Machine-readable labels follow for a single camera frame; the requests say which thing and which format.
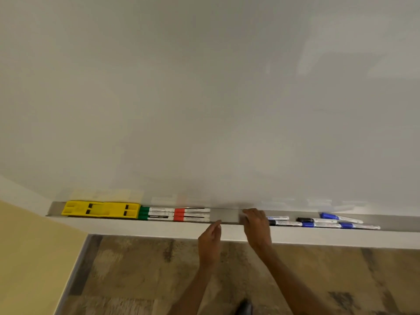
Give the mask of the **person's left hand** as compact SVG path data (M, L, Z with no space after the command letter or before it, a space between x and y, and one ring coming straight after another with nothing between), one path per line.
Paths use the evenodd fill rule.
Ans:
M199 265L214 268L220 260L221 236L208 236L207 229L198 238Z

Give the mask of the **yellow whiteboard eraser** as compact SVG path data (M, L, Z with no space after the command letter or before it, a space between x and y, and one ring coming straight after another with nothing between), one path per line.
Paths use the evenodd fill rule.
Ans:
M68 201L61 215L68 217L137 219L139 211L140 204L138 203Z

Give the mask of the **person's dark shoe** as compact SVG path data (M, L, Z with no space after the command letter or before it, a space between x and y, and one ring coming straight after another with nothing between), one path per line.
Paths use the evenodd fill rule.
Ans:
M253 304L251 300L243 299L235 310L234 315L253 315Z

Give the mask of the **person's right forearm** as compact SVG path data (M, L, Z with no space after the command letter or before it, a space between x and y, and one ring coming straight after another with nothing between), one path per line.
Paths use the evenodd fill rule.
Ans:
M293 315L335 315L279 258L271 244L252 247L278 285Z

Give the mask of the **person's left forearm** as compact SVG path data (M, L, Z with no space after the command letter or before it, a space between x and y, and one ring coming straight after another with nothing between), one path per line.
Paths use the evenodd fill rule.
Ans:
M187 286L177 302L167 315L197 315L207 286L215 272L217 262L213 264L200 263L191 283Z

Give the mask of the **large white whiteboard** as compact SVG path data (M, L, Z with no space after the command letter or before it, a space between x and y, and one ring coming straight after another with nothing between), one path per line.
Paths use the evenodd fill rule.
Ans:
M0 0L0 189L420 211L420 0Z

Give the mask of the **white whiteboard marker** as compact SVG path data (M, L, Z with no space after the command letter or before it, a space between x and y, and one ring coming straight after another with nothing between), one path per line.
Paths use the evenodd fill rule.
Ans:
M246 214L246 212L251 211L251 209L244 209L241 211L242 214ZM266 215L266 218L270 221L289 221L289 217L288 216L268 216Z

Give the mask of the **long metal marker tray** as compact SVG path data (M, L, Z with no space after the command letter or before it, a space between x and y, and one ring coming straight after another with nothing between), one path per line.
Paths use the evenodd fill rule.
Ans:
M319 218L320 209L315 211L296 211L296 210L266 210L268 215L284 215L288 216L291 220L298 217ZM414 215L397 215L391 213L386 215L384 213L373 212L370 207L355 207L349 211L334 212L335 215L356 218L362 220L366 224L378 225L382 231L396 231L396 232L419 232L420 233L420 214ZM239 209L210 209L210 220L222 220L227 224L239 224L240 210Z

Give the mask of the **person's right hand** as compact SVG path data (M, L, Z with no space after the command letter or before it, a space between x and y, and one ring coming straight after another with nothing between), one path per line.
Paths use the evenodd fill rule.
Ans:
M264 253L272 246L269 221L268 226L244 226L244 233L257 254Z

